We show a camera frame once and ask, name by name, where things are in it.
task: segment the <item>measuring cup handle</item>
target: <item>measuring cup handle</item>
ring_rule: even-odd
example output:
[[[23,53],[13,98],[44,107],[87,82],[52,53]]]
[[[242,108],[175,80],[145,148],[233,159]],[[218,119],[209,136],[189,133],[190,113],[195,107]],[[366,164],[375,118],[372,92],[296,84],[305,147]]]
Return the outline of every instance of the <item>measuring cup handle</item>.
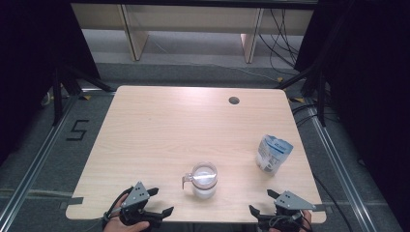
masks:
[[[191,181],[192,181],[192,173],[185,174],[185,176],[182,177],[182,189],[184,189],[185,182],[191,182]]]

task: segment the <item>floor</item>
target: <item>floor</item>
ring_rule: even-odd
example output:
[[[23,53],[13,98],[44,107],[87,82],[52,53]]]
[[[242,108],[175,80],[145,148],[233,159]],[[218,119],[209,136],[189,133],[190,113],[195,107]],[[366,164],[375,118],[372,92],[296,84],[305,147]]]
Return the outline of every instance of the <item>floor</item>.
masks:
[[[216,75],[234,73],[238,86],[272,88],[280,77],[297,73],[277,56],[270,58],[270,50],[260,39],[252,63],[246,64],[240,36],[234,34],[151,32],[141,60],[133,62],[124,32],[83,32],[102,80],[112,86],[136,81],[158,84],[191,69],[195,76],[187,73],[181,78],[192,85],[212,86],[215,83],[211,80],[217,80],[232,86],[232,81],[223,82]],[[263,38],[272,44],[269,35]],[[288,37],[296,49],[302,39]],[[292,63],[288,51],[278,52]],[[135,70],[146,79],[133,79],[130,73]],[[209,81],[203,80],[207,75],[211,76]],[[175,79],[175,83],[181,84],[182,80]],[[299,102],[302,85],[303,81],[286,89],[294,109],[314,101],[313,96]],[[92,91],[95,87],[87,83],[81,86],[86,91],[84,96],[64,99],[69,112],[64,124],[52,127],[52,104],[45,105],[22,139],[20,149],[0,167],[0,207],[4,209],[1,221],[6,221],[1,224],[1,231],[101,231],[98,220],[71,221],[64,214],[113,97]],[[366,167],[358,162],[360,156],[337,122],[336,113],[326,108],[326,128],[311,117],[314,114],[314,108],[295,113],[328,217],[325,223],[314,224],[314,231],[348,231],[349,226],[350,231],[402,231]],[[73,125],[84,119],[89,121],[80,125],[87,130],[87,136],[80,143],[68,142],[68,138],[77,136],[72,133]]]

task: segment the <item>gray floor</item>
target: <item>gray floor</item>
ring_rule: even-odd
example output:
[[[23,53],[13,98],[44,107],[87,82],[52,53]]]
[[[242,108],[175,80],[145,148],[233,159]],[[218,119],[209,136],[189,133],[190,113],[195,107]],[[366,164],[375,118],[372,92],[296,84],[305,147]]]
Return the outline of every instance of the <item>gray floor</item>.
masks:
[[[252,64],[246,64],[239,35],[152,32],[138,62],[131,61],[123,32],[85,30],[84,35],[102,80],[113,87],[132,84],[272,88],[278,84],[278,77],[287,79],[291,76],[271,68],[270,51],[260,40]],[[299,47],[301,40],[302,37],[289,37],[295,47]],[[281,54],[291,60],[285,51]],[[278,57],[273,61],[274,66],[282,72],[296,73]],[[81,85],[86,90],[94,88],[87,83]],[[302,85],[303,82],[298,82],[287,88],[287,96],[300,97]],[[86,95],[91,98],[69,97],[64,100],[65,105],[73,102],[73,106],[55,142],[51,144],[44,165],[35,176],[21,208],[12,218],[9,231],[101,231],[97,220],[69,220],[65,217],[65,204],[73,193],[113,98],[113,95],[101,92],[89,92]],[[291,102],[290,105],[295,108],[303,103]],[[336,114],[330,107],[326,108],[326,112],[326,130],[355,190],[366,205],[376,231],[402,231],[366,168],[357,162],[359,155],[343,126],[337,121]],[[295,115],[295,121],[300,122],[308,116],[309,112],[303,110]],[[21,140],[19,149],[0,167],[0,207],[8,204],[31,162],[42,149],[42,144],[52,130],[52,117],[52,104],[40,110]],[[88,120],[78,124],[78,127],[87,131],[82,140],[69,141],[67,138],[78,137],[78,133],[71,132],[77,120]],[[353,231],[371,231],[364,229],[357,218],[348,192],[335,172],[314,122],[314,119],[308,120],[299,126],[312,172],[336,200]],[[327,207],[327,220],[323,224],[314,224],[314,231],[348,231],[330,195],[319,183],[317,186],[323,204]]]

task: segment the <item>wooden table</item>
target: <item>wooden table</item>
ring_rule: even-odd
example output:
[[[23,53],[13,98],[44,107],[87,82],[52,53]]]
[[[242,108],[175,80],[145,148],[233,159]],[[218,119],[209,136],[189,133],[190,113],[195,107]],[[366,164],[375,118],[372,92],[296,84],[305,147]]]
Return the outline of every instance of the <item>wooden table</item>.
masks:
[[[231,97],[238,104],[229,102]],[[263,173],[255,156],[264,134],[294,146],[275,177]],[[200,161],[218,169],[216,194],[207,200],[182,189],[185,173]],[[159,188],[145,209],[174,206],[165,221],[256,222],[249,204],[262,214],[275,205],[266,189],[290,190],[321,204],[287,98],[281,90],[122,86],[107,112],[69,206],[71,219],[100,218],[115,198],[141,181]],[[313,213],[314,223],[324,212]]]

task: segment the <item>glass measuring cup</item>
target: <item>glass measuring cup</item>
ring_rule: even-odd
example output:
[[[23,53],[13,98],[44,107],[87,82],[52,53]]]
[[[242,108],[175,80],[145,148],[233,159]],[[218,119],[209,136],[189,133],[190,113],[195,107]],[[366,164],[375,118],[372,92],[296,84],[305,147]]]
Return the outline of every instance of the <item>glass measuring cup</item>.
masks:
[[[218,171],[210,162],[200,162],[191,173],[182,177],[182,189],[185,182],[192,182],[192,191],[197,197],[208,199],[217,190]]]

